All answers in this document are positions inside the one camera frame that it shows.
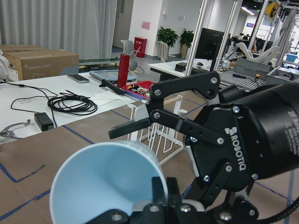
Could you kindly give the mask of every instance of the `door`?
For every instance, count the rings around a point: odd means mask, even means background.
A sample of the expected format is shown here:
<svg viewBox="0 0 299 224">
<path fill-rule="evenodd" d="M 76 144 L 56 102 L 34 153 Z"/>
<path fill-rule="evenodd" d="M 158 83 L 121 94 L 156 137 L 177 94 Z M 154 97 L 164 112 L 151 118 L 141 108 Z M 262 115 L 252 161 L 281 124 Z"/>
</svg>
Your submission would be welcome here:
<svg viewBox="0 0 299 224">
<path fill-rule="evenodd" d="M 134 0 L 117 0 L 112 45 L 123 48 L 121 40 L 128 40 Z"/>
</svg>

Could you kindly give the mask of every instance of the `pliers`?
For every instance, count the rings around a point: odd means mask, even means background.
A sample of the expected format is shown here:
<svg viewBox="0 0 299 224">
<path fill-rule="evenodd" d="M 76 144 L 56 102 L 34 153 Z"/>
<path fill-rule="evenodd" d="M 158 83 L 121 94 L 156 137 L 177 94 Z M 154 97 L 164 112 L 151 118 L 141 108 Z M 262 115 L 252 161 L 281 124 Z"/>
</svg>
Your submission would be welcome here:
<svg viewBox="0 0 299 224">
<path fill-rule="evenodd" d="M 9 129 L 11 127 L 17 126 L 17 125 L 24 125 L 27 126 L 28 124 L 30 124 L 30 120 L 28 119 L 27 122 L 22 122 L 22 123 L 16 123 L 10 126 L 7 126 L 6 128 L 4 128 L 1 132 L 0 132 L 0 136 L 2 137 L 6 137 L 6 138 L 11 138 L 11 139 L 21 139 L 18 137 L 15 137 L 15 133 L 13 131 L 10 131 Z"/>
</svg>

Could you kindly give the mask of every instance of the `ceiling light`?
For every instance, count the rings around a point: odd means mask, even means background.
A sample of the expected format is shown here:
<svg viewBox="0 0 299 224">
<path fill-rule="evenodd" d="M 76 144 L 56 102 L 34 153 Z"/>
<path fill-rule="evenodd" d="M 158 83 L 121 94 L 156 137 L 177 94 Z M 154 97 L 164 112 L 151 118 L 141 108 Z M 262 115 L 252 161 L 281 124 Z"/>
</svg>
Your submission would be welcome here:
<svg viewBox="0 0 299 224">
<path fill-rule="evenodd" d="M 241 9 L 243 9 L 244 11 L 246 11 L 247 13 L 249 13 L 250 15 L 254 15 L 254 13 L 251 12 L 250 10 L 248 10 L 246 7 L 241 7 Z"/>
</svg>

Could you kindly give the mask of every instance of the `power adapter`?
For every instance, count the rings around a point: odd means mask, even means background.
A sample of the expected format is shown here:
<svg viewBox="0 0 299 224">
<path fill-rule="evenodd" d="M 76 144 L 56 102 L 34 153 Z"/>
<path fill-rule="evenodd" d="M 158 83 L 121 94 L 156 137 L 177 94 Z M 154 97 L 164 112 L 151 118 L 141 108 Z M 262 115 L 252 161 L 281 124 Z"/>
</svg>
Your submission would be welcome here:
<svg viewBox="0 0 299 224">
<path fill-rule="evenodd" d="M 46 113 L 35 113 L 34 120 L 42 132 L 53 129 L 54 125 Z"/>
</svg>

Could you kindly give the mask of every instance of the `red box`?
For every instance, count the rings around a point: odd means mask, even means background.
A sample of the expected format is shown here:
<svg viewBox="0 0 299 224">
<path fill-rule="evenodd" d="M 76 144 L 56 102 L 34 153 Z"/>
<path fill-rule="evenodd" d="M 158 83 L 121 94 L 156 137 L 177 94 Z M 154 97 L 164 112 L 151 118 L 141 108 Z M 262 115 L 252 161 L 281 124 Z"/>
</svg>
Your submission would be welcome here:
<svg viewBox="0 0 299 224">
<path fill-rule="evenodd" d="M 136 54 L 137 52 L 137 57 L 144 57 L 145 55 L 145 47 L 146 47 L 146 42 L 148 39 L 142 38 L 142 37 L 135 37 L 134 41 L 134 52 Z"/>
<path fill-rule="evenodd" d="M 131 90 L 128 90 L 128 87 L 131 86 L 131 85 L 138 85 L 142 88 L 145 88 L 147 90 L 150 89 L 150 86 L 153 85 L 154 82 L 152 81 L 141 81 L 141 82 L 138 82 L 138 83 L 133 83 L 133 84 L 130 84 L 130 85 L 125 85 L 122 87 L 122 89 L 130 96 L 132 97 L 135 97 L 137 99 L 148 99 L 149 97 L 148 96 L 144 96 L 144 95 L 141 95 L 141 94 L 138 94 L 137 92 L 133 92 Z"/>
</svg>

